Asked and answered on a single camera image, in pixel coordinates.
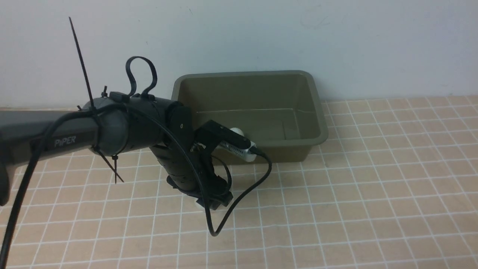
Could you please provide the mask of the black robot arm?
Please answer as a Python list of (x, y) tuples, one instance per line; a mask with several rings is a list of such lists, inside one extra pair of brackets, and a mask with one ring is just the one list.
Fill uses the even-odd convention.
[(198, 129), (192, 112), (181, 102), (133, 97), (126, 102), (94, 99), (95, 110), (86, 104), (78, 112), (1, 112), (1, 205), (10, 199), (15, 170), (39, 150), (45, 160), (83, 149), (114, 157), (150, 148), (166, 170), (167, 183), (212, 210), (232, 200), (230, 179), (216, 175), (212, 152), (219, 145), (245, 145), (243, 137), (209, 120)]

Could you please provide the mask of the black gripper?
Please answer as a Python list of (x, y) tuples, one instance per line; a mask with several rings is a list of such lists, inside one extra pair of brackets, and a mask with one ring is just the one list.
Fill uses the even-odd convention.
[[(201, 190), (194, 174), (184, 155), (175, 144), (169, 147), (155, 145), (150, 147), (151, 152), (168, 173), (167, 182), (183, 194), (191, 197), (201, 197)], [(209, 198), (209, 209), (227, 208), (233, 199), (229, 191), (229, 183), (215, 173), (212, 157), (202, 157), (197, 152), (190, 154), (195, 167), (200, 172), (202, 184)]]

